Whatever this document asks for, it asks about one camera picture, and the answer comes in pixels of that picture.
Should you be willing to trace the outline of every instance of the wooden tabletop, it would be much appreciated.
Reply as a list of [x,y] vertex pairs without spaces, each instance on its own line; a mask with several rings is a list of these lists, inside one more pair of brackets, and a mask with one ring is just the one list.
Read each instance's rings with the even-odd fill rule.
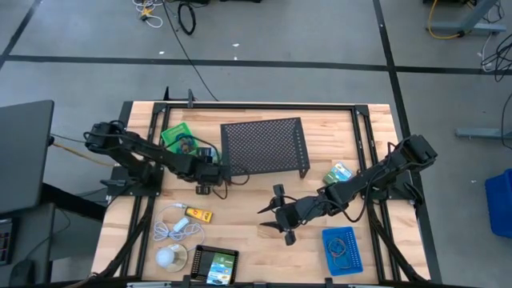
[[[128,122],[128,130],[139,133],[142,137],[147,135],[152,107],[152,102],[134,102]],[[368,105],[368,107],[378,157],[382,159],[387,154],[386,144],[398,141],[390,107],[388,105]],[[196,195],[195,184],[179,181],[166,170],[162,184],[162,195],[157,198],[154,217],[163,207],[175,202],[212,211],[214,216],[211,223],[201,222],[206,232],[206,239],[203,244],[240,252],[237,282],[324,282],[324,278],[331,276],[322,245],[322,230],[327,227],[352,226],[357,237],[364,271],[360,274],[333,277],[334,282],[378,282],[370,228],[366,215],[357,223],[350,223],[342,214],[334,217],[316,218],[309,222],[307,226],[297,228],[295,231],[296,243],[292,246],[286,246],[283,234],[275,229],[259,225],[261,222],[273,221],[274,215],[272,213],[256,214],[260,209],[266,207],[269,200],[274,196],[272,191],[272,185],[274,184],[282,183],[287,195],[301,198],[317,194],[316,189],[324,185],[322,183],[323,176],[336,162],[342,161],[352,171],[359,168],[350,112],[334,110],[172,109],[169,127],[180,122],[186,122],[194,136],[212,142],[220,149],[220,124],[291,117],[300,117],[302,120],[310,156],[311,168],[304,179],[299,178],[297,171],[251,175],[246,185],[231,186],[227,200],[221,200],[214,194],[208,196]],[[359,119],[359,122],[362,138],[366,140],[362,118]],[[155,143],[158,142],[161,123],[162,117],[158,120],[158,133],[155,133]],[[368,145],[365,145],[365,149],[367,165],[371,166]],[[244,178],[245,176],[239,176],[234,178],[233,181],[243,182]],[[98,248],[92,266],[93,272],[102,271],[126,240],[133,202],[133,197],[119,197],[110,205],[98,241]],[[142,203],[142,210],[144,207],[146,207],[146,202]],[[361,199],[356,198],[350,204],[347,213],[355,217],[361,207]],[[388,201],[388,207],[395,243],[416,271],[421,276],[430,278],[414,208],[407,201],[401,200]],[[154,221],[163,220],[169,227],[172,227],[182,216],[182,210],[170,208],[161,213],[158,218],[154,218],[153,223]],[[183,275],[190,273],[190,259],[194,256],[194,252],[189,252],[187,265],[177,273],[169,273],[158,267],[154,260],[157,250],[168,246],[173,241],[171,239],[161,242],[153,241],[153,223],[143,279],[181,281]],[[190,248],[200,240],[201,236],[198,234],[188,237],[182,244]],[[386,276],[390,278],[387,251],[382,242],[381,246]],[[132,255],[136,256],[137,251],[138,244],[135,245],[135,253],[132,253]],[[131,259],[131,274],[135,269],[136,258],[132,257]]]

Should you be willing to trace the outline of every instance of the yellow cable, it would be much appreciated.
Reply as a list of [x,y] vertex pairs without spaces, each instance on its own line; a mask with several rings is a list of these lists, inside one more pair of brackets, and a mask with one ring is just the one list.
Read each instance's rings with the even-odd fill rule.
[[87,159],[87,160],[89,160],[89,161],[92,161],[92,162],[94,162],[94,163],[96,163],[96,164],[103,165],[103,166],[108,166],[108,167],[114,167],[114,165],[112,165],[112,164],[104,163],[104,162],[98,161],[98,160],[93,159],[93,158],[91,158],[91,157],[89,157],[89,156],[87,156],[87,155],[85,155],[85,154],[82,154],[82,153],[80,153],[80,152],[78,152],[78,151],[76,151],[76,150],[74,150],[74,149],[71,149],[71,148],[66,147],[66,146],[62,146],[62,145],[60,145],[60,144],[58,144],[58,143],[55,143],[55,142],[54,142],[54,144],[53,144],[53,145],[54,145],[54,146],[56,146],[56,147],[58,147],[58,148],[62,148],[62,149],[66,150],[66,151],[68,151],[68,152],[70,152],[70,153],[72,153],[72,154],[75,154],[75,155],[79,156],[79,157],[82,157],[82,158],[84,158],[84,159]]
[[460,34],[454,34],[454,35],[450,35],[450,36],[437,36],[436,34],[434,34],[434,32],[432,32],[432,27],[431,27],[431,24],[430,24],[430,20],[432,20],[432,15],[434,14],[434,8],[435,8],[435,6],[437,4],[438,4],[438,0],[434,0],[434,3],[432,4],[432,8],[430,8],[429,21],[426,24],[426,26],[427,26],[427,28],[429,30],[430,35],[432,35],[432,37],[434,37],[436,39],[441,39],[441,40],[448,40],[448,39],[458,38],[460,36]]

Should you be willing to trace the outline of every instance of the black metal frame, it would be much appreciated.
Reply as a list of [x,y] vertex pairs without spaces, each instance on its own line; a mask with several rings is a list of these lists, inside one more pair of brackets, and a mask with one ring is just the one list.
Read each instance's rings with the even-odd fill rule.
[[[125,102],[122,108],[122,112],[120,114],[121,121],[124,121],[125,123],[128,123],[128,118],[130,116],[130,112],[132,107],[132,102]],[[162,131],[164,131],[169,123],[169,116],[170,116],[170,110],[173,108],[177,109],[187,109],[190,108],[190,104],[188,102],[155,102],[154,108],[153,108],[153,115],[152,115],[152,121],[150,124],[150,131],[149,135],[152,137],[148,137],[148,139],[152,139],[154,136],[154,128],[156,127],[156,119],[158,117],[158,114],[162,111],[164,111],[164,119],[162,124]],[[372,163],[375,164],[378,162],[378,156],[377,151],[375,147],[374,142],[374,135],[371,127],[370,122],[370,112],[368,110],[368,105],[337,105],[337,104],[286,104],[286,103],[240,103],[240,102],[195,102],[194,108],[197,109],[246,109],[246,110],[258,110],[258,109],[265,109],[265,110],[340,110],[340,111],[347,111],[351,113],[352,116],[352,122],[354,125],[354,137],[355,137],[355,144],[357,147],[358,152],[358,159],[359,159],[359,165],[361,170],[366,169],[366,160],[365,160],[365,152],[363,148],[362,143],[362,134],[361,134],[361,128],[359,125],[359,116],[362,116],[362,119],[365,124],[365,130],[366,130],[366,136],[367,140],[370,146],[370,156],[372,159]],[[155,197],[149,197],[148,199],[148,205],[147,209],[151,210],[154,208],[154,201]],[[134,204],[134,210],[132,212],[132,218],[130,220],[130,229],[129,233],[133,230],[133,227],[135,227],[137,221],[138,221],[138,214],[140,212],[140,204],[141,204],[141,197],[136,197],[135,204]],[[379,206],[381,208],[382,213],[382,224],[384,226],[384,229],[388,233],[389,236],[393,237],[392,230],[390,227],[390,219],[389,219],[389,211],[387,209],[386,201],[380,201]],[[384,265],[382,261],[382,251],[379,244],[379,237],[374,229],[370,226],[370,232],[371,232],[371,240],[372,240],[372,247],[374,250],[374,257],[375,257],[375,266],[377,269],[377,275],[379,282],[385,282],[386,280],[386,273],[384,271]],[[141,246],[139,250],[138,255],[138,262],[137,262],[137,271],[136,276],[142,277],[143,267],[144,267],[144,260],[146,256],[146,247],[147,247],[147,241],[149,238],[149,227],[145,229],[142,232],[142,241]],[[392,271],[392,277],[394,281],[400,281],[400,270],[398,268],[398,264],[393,259],[391,255],[390,257],[390,263],[391,263],[391,271]],[[121,269],[121,276],[124,277],[127,275],[128,266],[130,263],[130,255],[128,255],[122,265]],[[191,284],[186,284],[186,276],[184,277],[184,282],[173,282],[173,284],[180,285],[180,286],[191,286]],[[268,283],[272,286],[280,286],[279,283]],[[286,286],[321,286],[324,287],[325,284],[286,284]],[[342,287],[345,285],[333,285],[330,284],[328,286],[336,286],[336,287]]]

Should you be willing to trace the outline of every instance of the blue plastic basket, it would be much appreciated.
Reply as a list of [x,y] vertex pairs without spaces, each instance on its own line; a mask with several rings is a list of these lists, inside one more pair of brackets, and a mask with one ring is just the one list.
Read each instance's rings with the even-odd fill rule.
[[490,229],[498,236],[512,238],[512,169],[486,180]]
[[[336,263],[334,263],[334,257],[329,252],[329,243],[336,238],[344,241],[346,251],[342,256],[336,257]],[[362,272],[361,255],[359,255],[358,243],[352,227],[325,229],[322,231],[322,240],[331,275],[340,276]],[[336,243],[331,245],[334,245],[331,246],[331,249],[336,248]]]

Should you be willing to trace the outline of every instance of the metal mesh panel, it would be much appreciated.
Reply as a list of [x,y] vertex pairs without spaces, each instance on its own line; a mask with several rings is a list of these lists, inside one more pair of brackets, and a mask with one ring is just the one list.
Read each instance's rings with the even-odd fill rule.
[[231,176],[310,168],[300,118],[221,125],[223,161]]

